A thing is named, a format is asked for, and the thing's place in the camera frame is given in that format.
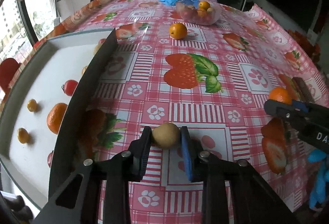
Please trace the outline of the right blue gloved hand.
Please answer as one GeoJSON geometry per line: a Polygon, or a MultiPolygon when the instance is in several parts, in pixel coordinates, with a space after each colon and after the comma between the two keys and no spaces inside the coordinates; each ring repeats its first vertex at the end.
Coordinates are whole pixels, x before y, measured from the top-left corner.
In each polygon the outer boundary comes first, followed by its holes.
{"type": "Polygon", "coordinates": [[[324,203],[328,197],[328,154],[314,149],[308,156],[310,163],[320,162],[313,189],[309,195],[309,208],[315,209],[317,203],[324,203]]]}

